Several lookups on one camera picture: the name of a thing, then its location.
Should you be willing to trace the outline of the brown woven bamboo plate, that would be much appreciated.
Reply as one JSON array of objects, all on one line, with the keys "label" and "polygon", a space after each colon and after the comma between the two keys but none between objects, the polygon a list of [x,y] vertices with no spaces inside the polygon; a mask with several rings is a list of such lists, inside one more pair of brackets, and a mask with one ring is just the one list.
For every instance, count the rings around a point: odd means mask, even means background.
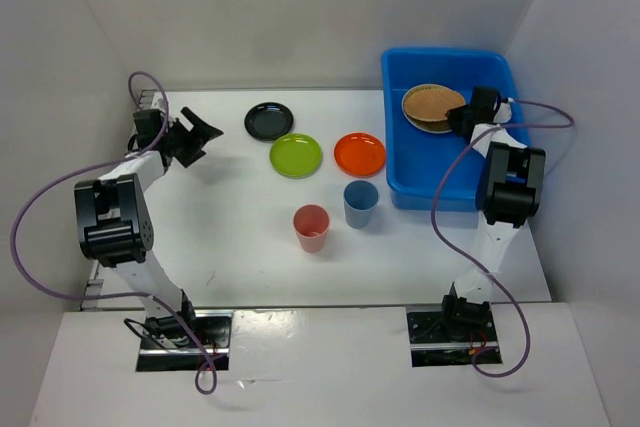
[{"label": "brown woven bamboo plate", "polygon": [[444,121],[452,109],[466,104],[462,94],[437,84],[424,84],[411,88],[402,101],[404,113],[424,122]]}]

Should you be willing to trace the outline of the green-rimmed bamboo woven plate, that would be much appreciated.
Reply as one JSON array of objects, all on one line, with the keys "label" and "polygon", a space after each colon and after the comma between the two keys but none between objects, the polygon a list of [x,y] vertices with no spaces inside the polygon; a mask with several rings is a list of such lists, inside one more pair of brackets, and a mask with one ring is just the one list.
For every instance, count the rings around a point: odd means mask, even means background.
[{"label": "green-rimmed bamboo woven plate", "polygon": [[444,134],[444,133],[449,133],[451,131],[448,123],[447,123],[447,119],[445,119],[444,121],[436,121],[436,122],[424,122],[424,121],[419,121],[419,120],[415,120],[412,119],[411,117],[407,116],[404,113],[403,107],[402,107],[402,111],[403,114],[405,116],[405,118],[416,128],[418,128],[419,130],[426,132],[426,133],[431,133],[431,134]]}]

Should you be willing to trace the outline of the black round plate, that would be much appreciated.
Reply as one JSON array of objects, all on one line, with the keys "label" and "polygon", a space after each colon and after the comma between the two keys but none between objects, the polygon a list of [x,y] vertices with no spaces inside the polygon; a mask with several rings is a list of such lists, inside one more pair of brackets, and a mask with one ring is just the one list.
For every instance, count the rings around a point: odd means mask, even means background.
[{"label": "black round plate", "polygon": [[274,142],[288,134],[294,125],[291,110],[278,102],[264,102],[252,107],[244,118],[244,127],[254,139]]}]

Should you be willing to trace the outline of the green round plate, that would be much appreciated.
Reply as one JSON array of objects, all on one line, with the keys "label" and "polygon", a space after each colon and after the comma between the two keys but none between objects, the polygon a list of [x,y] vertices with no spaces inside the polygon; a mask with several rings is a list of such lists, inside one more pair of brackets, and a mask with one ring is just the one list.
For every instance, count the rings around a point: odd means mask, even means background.
[{"label": "green round plate", "polygon": [[269,152],[273,169],[289,178],[304,178],[317,171],[323,161],[319,143],[306,134],[287,134],[276,140]]}]

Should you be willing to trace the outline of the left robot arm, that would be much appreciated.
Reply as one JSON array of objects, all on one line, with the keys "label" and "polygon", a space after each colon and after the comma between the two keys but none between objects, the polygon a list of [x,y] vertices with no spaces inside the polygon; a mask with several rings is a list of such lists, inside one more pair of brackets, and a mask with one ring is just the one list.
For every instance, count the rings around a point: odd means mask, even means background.
[{"label": "left robot arm", "polygon": [[136,112],[129,145],[137,149],[111,172],[74,187],[83,255],[113,270],[141,294],[146,311],[142,328],[150,342],[164,348],[193,347],[200,324],[187,294],[169,279],[153,253],[155,234],[144,193],[173,161],[191,166],[205,156],[208,142],[223,135],[189,108],[181,114],[190,127],[159,109]]}]

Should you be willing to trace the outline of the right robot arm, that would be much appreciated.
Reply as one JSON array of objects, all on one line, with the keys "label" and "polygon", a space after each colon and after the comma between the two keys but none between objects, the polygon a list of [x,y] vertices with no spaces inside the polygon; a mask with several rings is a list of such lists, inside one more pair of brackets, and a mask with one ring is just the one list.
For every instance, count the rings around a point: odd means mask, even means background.
[{"label": "right robot arm", "polygon": [[447,113],[452,131],[484,159],[475,194],[479,220],[470,255],[483,266],[471,267],[443,298],[438,327],[443,336],[472,338],[488,322],[492,278],[508,247],[541,199],[546,154],[516,140],[497,125],[510,118],[510,107],[493,87],[476,87],[470,102]]}]

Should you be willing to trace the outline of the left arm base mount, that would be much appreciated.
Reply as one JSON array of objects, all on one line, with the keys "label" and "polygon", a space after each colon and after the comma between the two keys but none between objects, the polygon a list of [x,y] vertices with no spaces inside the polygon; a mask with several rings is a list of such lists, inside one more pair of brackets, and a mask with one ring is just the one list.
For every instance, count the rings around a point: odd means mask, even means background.
[{"label": "left arm base mount", "polygon": [[[232,318],[229,310],[196,312],[194,332],[221,371],[229,366]],[[171,346],[164,338],[153,339],[146,329],[149,320],[126,318],[123,323],[140,340],[137,372],[196,372],[205,364],[200,350],[188,338]]]}]

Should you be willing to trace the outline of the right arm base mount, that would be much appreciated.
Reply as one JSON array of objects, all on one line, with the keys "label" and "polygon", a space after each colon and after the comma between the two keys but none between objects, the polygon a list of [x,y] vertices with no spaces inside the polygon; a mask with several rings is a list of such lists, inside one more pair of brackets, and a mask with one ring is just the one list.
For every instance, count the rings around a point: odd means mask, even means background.
[{"label": "right arm base mount", "polygon": [[482,327],[467,330],[446,327],[434,308],[408,309],[406,320],[414,368],[470,365],[476,354],[478,365],[502,363],[492,316]]}]

